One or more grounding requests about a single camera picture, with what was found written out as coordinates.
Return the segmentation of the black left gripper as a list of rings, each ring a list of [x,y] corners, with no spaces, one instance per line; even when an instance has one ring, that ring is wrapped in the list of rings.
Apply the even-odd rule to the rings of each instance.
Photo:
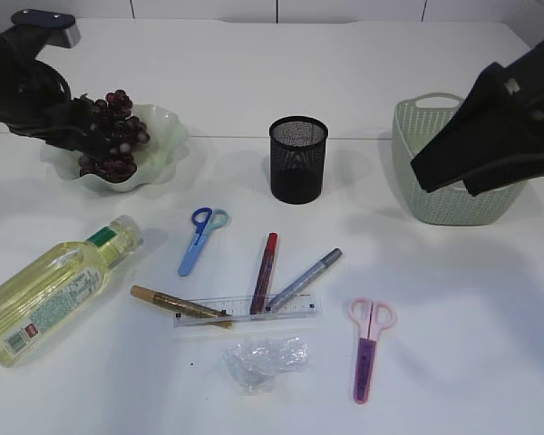
[[[0,123],[18,136],[83,152],[83,127],[72,121],[70,86],[50,65],[23,59],[0,34]]]

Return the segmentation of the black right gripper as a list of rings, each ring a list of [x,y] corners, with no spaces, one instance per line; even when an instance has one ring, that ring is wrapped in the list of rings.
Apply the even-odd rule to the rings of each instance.
[[[507,67],[485,68],[411,166],[427,192],[460,181],[474,197],[544,177],[544,39]]]

